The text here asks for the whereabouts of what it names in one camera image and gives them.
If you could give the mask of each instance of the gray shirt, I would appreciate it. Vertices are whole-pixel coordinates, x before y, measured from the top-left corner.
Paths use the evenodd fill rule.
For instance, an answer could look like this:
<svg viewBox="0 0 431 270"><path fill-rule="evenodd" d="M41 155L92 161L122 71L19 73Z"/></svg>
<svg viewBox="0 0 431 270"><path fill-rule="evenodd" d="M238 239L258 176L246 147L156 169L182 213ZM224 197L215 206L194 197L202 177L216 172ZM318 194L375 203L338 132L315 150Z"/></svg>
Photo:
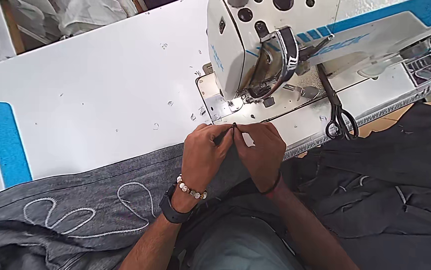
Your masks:
<svg viewBox="0 0 431 270"><path fill-rule="evenodd" d="M303 269L272 228L259 218L220 220L197 247L191 269Z"/></svg>

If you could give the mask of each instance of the brand logo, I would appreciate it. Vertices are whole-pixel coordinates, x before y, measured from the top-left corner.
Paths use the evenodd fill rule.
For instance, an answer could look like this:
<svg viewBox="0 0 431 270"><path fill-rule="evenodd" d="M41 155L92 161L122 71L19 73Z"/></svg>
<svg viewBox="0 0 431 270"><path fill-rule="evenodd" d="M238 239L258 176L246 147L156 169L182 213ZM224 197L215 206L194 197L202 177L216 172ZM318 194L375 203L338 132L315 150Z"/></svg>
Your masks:
<svg viewBox="0 0 431 270"><path fill-rule="evenodd" d="M217 51L215 50L215 47L213 45L211 45L211 46L212 46L212 51L214 52L215 63L217 63L217 67L220 68L222 70L222 72L224 72L224 66L222 66L222 62L220 61L220 58L217 55Z"/></svg>
<svg viewBox="0 0 431 270"><path fill-rule="evenodd" d="M367 36L368 34L363 34L363 35L360 35L358 37L354 37L354 38L351 38L349 40L345 40L343 42L332 44L331 46L323 47L322 49L320 49L320 51L318 53L314 54L314 56L319 55L319 54L324 54L326 52L330 52L333 50L338 50L340 48L358 43L359 40L361 40L363 37Z"/></svg>

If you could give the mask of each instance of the beaded bracelet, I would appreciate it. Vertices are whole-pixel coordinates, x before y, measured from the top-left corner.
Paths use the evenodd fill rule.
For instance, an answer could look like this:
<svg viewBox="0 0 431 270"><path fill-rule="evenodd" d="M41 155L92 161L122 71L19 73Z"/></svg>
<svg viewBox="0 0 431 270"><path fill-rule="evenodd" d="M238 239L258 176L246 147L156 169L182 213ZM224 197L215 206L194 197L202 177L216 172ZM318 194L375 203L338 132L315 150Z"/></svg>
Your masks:
<svg viewBox="0 0 431 270"><path fill-rule="evenodd" d="M194 196L194 198L196 199L205 199L207 198L207 191L204 191L204 193L200 194L199 192L195 191L195 190L191 190L190 188L188 188L188 186L186 186L183 182L182 182L182 175L179 175L177 177L177 185L180 187L180 189L182 189L183 192L189 193L190 195Z"/></svg>

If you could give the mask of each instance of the hand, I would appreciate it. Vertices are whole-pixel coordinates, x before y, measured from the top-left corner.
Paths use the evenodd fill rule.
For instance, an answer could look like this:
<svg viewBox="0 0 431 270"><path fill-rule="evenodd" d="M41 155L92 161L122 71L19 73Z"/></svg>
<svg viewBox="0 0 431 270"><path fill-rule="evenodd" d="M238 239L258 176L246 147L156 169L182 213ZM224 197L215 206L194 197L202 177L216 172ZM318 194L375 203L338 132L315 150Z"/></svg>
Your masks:
<svg viewBox="0 0 431 270"><path fill-rule="evenodd" d="M286 148L279 132L272 123L237 125L234 132L239 158L255 186L260 192L269 190L277 180ZM248 133L255 146L248 147L242 133Z"/></svg>
<svg viewBox="0 0 431 270"><path fill-rule="evenodd" d="M234 129L231 124L206 125L200 124L194 132L185 139L184 155L182 157L182 181L191 190L202 194L219 170L220 164L232 145ZM219 145L214 138L228 130ZM190 194L176 188L172 196L172 206L178 212L189 212L198 202Z"/></svg>

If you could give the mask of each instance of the wristwatch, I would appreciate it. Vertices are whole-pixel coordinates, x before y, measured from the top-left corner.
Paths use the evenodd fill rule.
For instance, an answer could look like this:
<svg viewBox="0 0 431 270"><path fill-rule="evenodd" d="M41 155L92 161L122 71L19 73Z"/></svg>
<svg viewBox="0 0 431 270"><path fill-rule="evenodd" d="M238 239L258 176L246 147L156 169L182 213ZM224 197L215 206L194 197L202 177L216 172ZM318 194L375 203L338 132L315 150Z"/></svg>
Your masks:
<svg viewBox="0 0 431 270"><path fill-rule="evenodd" d="M177 182L175 184L171 185L169 189L164 194L164 197L162 197L162 200L160 200L159 207L162 209L162 212L164 213L165 218L170 222L174 224L180 224L183 222L186 222L190 216L192 215L192 212L194 209L192 209L188 213L179 213L177 212L170 203L172 199L172 195L174 194L177 187Z"/></svg>

